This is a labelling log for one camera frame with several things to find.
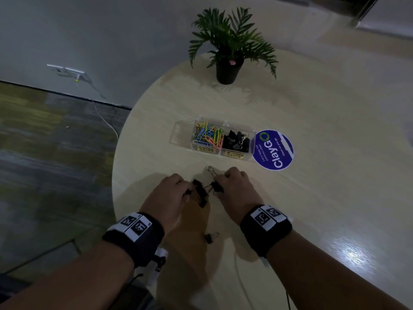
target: blue circular sticker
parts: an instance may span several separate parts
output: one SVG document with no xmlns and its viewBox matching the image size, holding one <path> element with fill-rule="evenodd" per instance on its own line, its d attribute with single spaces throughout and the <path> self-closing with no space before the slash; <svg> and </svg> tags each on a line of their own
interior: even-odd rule
<svg viewBox="0 0 413 310">
<path fill-rule="evenodd" d="M 266 169 L 280 171 L 294 158 L 290 140 L 279 131 L 262 130 L 255 136 L 254 159 Z"/>
</svg>

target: yellow label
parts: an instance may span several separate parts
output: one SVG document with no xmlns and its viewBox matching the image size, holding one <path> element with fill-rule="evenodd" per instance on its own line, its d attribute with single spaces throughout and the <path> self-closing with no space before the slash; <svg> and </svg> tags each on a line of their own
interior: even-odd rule
<svg viewBox="0 0 413 310">
<path fill-rule="evenodd" d="M 198 146 L 198 151 L 204 151 L 208 153 L 215 153 L 216 149 L 212 147 L 203 147 L 203 146 Z"/>
<path fill-rule="evenodd" d="M 242 160 L 244 159 L 245 155 L 243 155 L 242 153 L 238 153 L 238 152 L 225 151 L 225 156 Z"/>
</svg>

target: forearm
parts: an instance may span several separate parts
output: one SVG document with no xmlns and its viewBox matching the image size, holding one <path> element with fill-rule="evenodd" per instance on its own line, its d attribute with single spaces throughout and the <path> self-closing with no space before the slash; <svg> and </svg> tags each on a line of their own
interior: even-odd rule
<svg viewBox="0 0 413 310">
<path fill-rule="evenodd" d="M 298 310 L 407 309 L 294 230 L 267 259 Z"/>
<path fill-rule="evenodd" d="M 121 248 L 101 241 L 65 267 L 0 305 L 0 310 L 106 310 L 133 270 Z"/>
</svg>

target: light wood surface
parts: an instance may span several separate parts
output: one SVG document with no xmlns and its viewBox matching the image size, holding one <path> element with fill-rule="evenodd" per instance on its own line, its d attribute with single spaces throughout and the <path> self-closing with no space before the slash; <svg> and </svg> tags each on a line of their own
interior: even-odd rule
<svg viewBox="0 0 413 310">
<path fill-rule="evenodd" d="M 184 62 L 156 81 L 133 108 L 116 149 L 116 217 L 137 211 L 167 175 L 208 182 L 207 166 L 237 166 L 299 233 L 413 306 L 411 146 L 334 70 L 286 51 L 277 57 L 277 80 L 263 64 L 245 61 L 233 85 L 220 85 L 203 55 L 194 69 Z M 253 159 L 191 151 L 199 115 L 278 130 L 291 140 L 294 161 L 274 172 Z M 204 209 L 189 203 L 165 239 L 170 257 L 152 293 L 175 309 L 287 309 L 276 275 L 219 201 L 209 200 Z M 221 237 L 206 245 L 202 236 L 213 231 Z"/>
</svg>

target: electrical outlet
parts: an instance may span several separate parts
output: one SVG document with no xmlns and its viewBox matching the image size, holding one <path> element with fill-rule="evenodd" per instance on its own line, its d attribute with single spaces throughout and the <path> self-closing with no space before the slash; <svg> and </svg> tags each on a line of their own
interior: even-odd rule
<svg viewBox="0 0 413 310">
<path fill-rule="evenodd" d="M 89 77 L 86 75 L 84 71 L 80 71 L 78 69 L 70 68 L 70 67 L 65 67 L 66 72 L 69 73 L 70 76 L 72 76 L 75 79 L 82 79 L 84 81 L 90 81 Z"/>
<path fill-rule="evenodd" d="M 67 72 L 67 70 L 62 67 L 62 66 L 58 66 L 58 65 L 52 65 L 52 64 L 48 64 L 48 67 L 55 72 L 57 75 L 65 75 L 68 76 L 69 73 Z"/>
</svg>

